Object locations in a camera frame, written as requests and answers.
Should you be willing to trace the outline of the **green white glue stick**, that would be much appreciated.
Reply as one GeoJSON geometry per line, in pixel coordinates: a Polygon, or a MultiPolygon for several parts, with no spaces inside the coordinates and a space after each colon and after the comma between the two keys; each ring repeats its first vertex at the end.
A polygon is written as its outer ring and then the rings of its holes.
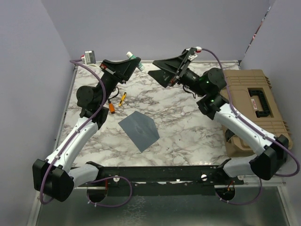
{"type": "Polygon", "coordinates": [[[132,60],[133,62],[136,63],[136,68],[139,71],[141,71],[141,72],[144,71],[144,69],[145,69],[144,65],[140,61],[138,61],[139,59],[132,52],[128,51],[126,53],[126,56],[129,60],[132,60]]]}

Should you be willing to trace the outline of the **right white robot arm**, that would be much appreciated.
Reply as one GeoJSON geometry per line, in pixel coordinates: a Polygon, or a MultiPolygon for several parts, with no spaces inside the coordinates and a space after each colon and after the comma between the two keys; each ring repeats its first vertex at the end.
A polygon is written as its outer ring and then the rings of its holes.
{"type": "Polygon", "coordinates": [[[153,65],[158,69],[148,74],[164,88],[175,84],[186,86],[201,97],[197,105],[203,115],[225,126],[253,150],[252,156],[224,161],[216,172],[219,183],[227,184],[241,175],[270,180],[287,160],[288,139],[283,135],[276,137],[257,126],[220,94],[227,85],[221,67],[211,68],[201,76],[189,69],[201,51],[200,47],[189,48],[177,57],[155,60],[153,65]]]}

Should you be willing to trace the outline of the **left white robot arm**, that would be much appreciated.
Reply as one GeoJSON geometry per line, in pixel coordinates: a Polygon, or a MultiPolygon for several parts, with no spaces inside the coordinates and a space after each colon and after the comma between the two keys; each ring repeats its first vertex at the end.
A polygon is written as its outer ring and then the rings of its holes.
{"type": "Polygon", "coordinates": [[[109,109],[104,104],[111,93],[117,84],[125,84],[130,79],[140,61],[139,57],[118,62],[103,60],[100,64],[102,77],[78,60],[72,61],[91,72],[98,84],[78,88],[76,98],[81,112],[74,128],[45,160],[37,159],[32,166],[34,188],[40,193],[41,204],[54,199],[63,202],[74,188],[88,182],[94,186],[103,182],[104,174],[96,163],[86,163],[75,169],[72,165],[87,141],[105,123],[109,109]]]}

